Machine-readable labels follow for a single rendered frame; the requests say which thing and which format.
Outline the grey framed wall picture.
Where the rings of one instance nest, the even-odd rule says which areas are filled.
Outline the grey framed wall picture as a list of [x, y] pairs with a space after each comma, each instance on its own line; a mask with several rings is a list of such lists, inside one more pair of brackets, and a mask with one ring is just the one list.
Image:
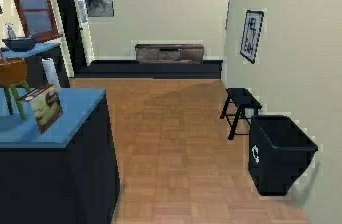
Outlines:
[[113, 17], [113, 0], [86, 0], [88, 15], [90, 17]]

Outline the black framed wall poster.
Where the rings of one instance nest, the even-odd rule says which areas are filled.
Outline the black framed wall poster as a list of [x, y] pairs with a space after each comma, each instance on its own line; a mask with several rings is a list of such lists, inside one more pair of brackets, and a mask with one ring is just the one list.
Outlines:
[[251, 64], [254, 64], [256, 61], [257, 48], [262, 31], [263, 19], [263, 11], [246, 11], [240, 54]]

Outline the black recycling bin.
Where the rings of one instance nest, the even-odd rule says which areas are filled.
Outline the black recycling bin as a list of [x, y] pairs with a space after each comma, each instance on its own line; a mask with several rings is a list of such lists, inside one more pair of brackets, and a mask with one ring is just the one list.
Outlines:
[[248, 171], [260, 195], [285, 196], [317, 151], [317, 144], [290, 117], [251, 118]]

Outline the black stool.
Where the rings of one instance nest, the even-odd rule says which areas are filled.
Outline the black stool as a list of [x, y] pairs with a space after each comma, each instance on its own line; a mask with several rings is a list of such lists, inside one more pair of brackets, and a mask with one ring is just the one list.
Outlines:
[[[229, 140], [233, 140], [237, 135], [236, 129], [238, 122], [241, 119], [246, 121], [249, 118], [245, 115], [247, 109], [252, 109], [254, 115], [258, 115], [259, 111], [262, 109], [260, 102], [250, 93], [246, 88], [227, 88], [227, 97], [221, 111], [220, 119], [226, 119], [230, 127], [230, 132], [228, 135]], [[234, 114], [227, 112], [230, 104], [234, 104], [237, 108]]]

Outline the grey spray bottle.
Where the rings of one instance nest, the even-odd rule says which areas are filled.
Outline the grey spray bottle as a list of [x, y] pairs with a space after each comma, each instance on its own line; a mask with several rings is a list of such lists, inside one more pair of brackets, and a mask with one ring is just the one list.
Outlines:
[[5, 23], [5, 26], [7, 28], [8, 38], [9, 39], [16, 39], [17, 37], [16, 37], [16, 34], [13, 30], [12, 24], [7, 22], [7, 23]]

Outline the red framed window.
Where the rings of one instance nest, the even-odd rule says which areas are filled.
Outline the red framed window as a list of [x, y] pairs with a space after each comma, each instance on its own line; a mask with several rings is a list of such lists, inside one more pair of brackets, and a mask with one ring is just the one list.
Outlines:
[[58, 31], [51, 0], [13, 0], [26, 36], [37, 43], [61, 37]]

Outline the brown low sideboard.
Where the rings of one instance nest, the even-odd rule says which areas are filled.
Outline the brown low sideboard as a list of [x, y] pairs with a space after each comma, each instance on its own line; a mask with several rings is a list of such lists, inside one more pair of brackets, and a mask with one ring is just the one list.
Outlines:
[[204, 56], [202, 44], [137, 44], [138, 63], [201, 64]]

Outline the blue topped black counter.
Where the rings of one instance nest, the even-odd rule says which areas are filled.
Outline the blue topped black counter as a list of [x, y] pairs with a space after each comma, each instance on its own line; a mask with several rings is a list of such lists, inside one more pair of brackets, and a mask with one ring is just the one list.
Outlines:
[[11, 115], [0, 90], [0, 224], [112, 224], [120, 180], [107, 94], [64, 88], [41, 132]]

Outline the white paper towel roll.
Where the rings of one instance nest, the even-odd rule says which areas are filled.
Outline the white paper towel roll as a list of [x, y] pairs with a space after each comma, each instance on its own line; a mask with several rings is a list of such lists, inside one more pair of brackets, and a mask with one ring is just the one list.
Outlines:
[[47, 82], [49, 84], [53, 84], [58, 90], [61, 90], [58, 74], [53, 59], [42, 59], [42, 65], [46, 75]]

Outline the blue topped black worktop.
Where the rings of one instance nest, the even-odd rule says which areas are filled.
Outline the blue topped black worktop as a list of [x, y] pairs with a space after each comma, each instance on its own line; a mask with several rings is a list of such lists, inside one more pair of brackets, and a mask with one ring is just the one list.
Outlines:
[[37, 43], [27, 52], [4, 52], [5, 57], [23, 57], [27, 63], [27, 83], [32, 88], [47, 84], [45, 71], [42, 65], [43, 59], [51, 58], [54, 61], [55, 70], [61, 87], [69, 88], [69, 80], [62, 57], [59, 43]]

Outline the dark blue bowl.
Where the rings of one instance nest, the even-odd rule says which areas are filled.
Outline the dark blue bowl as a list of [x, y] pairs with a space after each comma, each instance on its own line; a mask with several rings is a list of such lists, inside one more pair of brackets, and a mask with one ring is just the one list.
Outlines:
[[14, 52], [27, 52], [32, 50], [36, 45], [33, 37], [6, 38], [3, 39], [3, 43]]

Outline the cream and brown food box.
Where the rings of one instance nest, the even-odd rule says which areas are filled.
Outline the cream and brown food box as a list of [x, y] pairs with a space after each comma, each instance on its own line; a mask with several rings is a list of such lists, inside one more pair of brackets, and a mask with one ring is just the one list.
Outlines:
[[63, 114], [59, 89], [54, 84], [36, 88], [17, 99], [26, 108], [27, 119], [35, 121], [43, 134]]

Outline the brown bowl on green legs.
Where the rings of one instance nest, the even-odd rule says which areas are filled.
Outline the brown bowl on green legs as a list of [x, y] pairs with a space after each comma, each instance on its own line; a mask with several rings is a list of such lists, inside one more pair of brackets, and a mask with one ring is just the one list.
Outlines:
[[0, 86], [3, 88], [8, 112], [14, 114], [12, 101], [15, 101], [19, 115], [23, 121], [26, 120], [25, 111], [19, 101], [17, 87], [21, 86], [27, 93], [30, 87], [26, 81], [27, 64], [23, 57], [5, 57], [0, 48]]

